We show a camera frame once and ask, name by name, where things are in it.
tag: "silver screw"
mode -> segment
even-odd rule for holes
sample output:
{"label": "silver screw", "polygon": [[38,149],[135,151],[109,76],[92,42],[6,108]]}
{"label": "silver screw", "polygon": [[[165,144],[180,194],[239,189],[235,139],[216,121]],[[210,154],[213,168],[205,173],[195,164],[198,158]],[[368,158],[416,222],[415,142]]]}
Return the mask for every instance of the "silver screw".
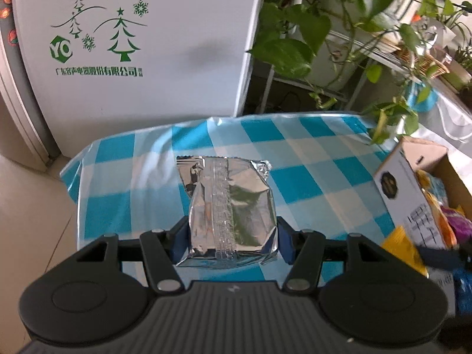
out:
{"label": "silver screw", "polygon": [[157,288],[166,293],[171,293],[180,289],[180,282],[175,279],[163,279],[157,284]]}
{"label": "silver screw", "polygon": [[310,282],[304,278],[292,278],[287,282],[287,287],[293,291],[304,291],[310,288]]}

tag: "blue and white tablecloth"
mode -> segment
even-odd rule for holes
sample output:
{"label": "blue and white tablecloth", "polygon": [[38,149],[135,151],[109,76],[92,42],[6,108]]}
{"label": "blue and white tablecloth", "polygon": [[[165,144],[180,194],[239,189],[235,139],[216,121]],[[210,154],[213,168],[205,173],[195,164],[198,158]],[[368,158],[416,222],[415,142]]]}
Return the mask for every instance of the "blue and white tablecloth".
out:
{"label": "blue and white tablecloth", "polygon": [[[61,172],[78,204],[78,247],[104,233],[137,238],[170,229],[188,214],[176,157],[185,155],[267,159],[278,216],[294,229],[327,238],[362,233],[383,241],[394,228],[372,180],[388,154],[370,138],[362,119],[349,114],[268,114],[157,126],[92,143]],[[280,254],[264,265],[232,270],[178,268],[183,281],[270,280],[282,283],[290,267]],[[124,270],[144,280],[141,264]],[[323,265],[322,280],[341,272]]]}

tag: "cardboard box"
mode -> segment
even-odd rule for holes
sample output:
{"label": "cardboard box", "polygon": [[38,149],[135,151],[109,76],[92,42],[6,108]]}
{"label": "cardboard box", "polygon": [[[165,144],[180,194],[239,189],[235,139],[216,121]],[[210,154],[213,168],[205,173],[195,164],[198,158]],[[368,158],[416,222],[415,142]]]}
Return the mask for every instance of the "cardboard box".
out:
{"label": "cardboard box", "polygon": [[[445,249],[431,207],[419,186],[415,172],[424,170],[440,178],[448,194],[449,207],[461,205],[472,219],[472,196],[448,159],[448,149],[434,142],[403,137],[374,175],[375,184],[396,226],[403,225],[415,245]],[[428,269],[429,278],[445,292],[450,316],[455,315],[452,274]]]}

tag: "green christmas tree graphic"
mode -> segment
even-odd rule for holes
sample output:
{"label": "green christmas tree graphic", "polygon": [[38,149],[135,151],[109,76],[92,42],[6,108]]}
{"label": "green christmas tree graphic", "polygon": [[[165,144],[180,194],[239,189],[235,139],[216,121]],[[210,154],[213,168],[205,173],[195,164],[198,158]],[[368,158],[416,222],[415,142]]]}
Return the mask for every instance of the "green christmas tree graphic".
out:
{"label": "green christmas tree graphic", "polygon": [[83,0],[76,0],[76,4],[74,5],[74,9],[77,10],[77,13],[81,12],[83,7],[84,7]]}
{"label": "green christmas tree graphic", "polygon": [[82,31],[82,29],[79,28],[79,23],[77,22],[76,18],[74,17],[72,19],[72,23],[70,24],[70,34],[74,35],[75,39],[79,38],[79,33]]}
{"label": "green christmas tree graphic", "polygon": [[130,53],[134,53],[137,50],[140,50],[136,45],[134,45],[129,38],[134,37],[133,34],[128,32],[126,30],[127,25],[124,22],[124,20],[121,18],[123,15],[124,9],[121,9],[121,7],[117,10],[118,12],[118,22],[114,26],[115,28],[118,28],[116,34],[110,39],[110,40],[116,40],[116,42],[113,44],[113,46],[107,50],[116,53],[117,55],[121,55],[120,62],[124,61],[131,61],[129,58]]}

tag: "tile floor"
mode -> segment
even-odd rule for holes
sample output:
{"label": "tile floor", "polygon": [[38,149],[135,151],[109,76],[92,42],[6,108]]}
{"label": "tile floor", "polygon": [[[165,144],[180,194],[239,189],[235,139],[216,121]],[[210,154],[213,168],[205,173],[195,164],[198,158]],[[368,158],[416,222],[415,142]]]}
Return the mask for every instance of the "tile floor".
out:
{"label": "tile floor", "polygon": [[59,180],[67,161],[39,173],[0,156],[0,354],[28,341],[17,312],[24,288],[75,251],[77,208]]}

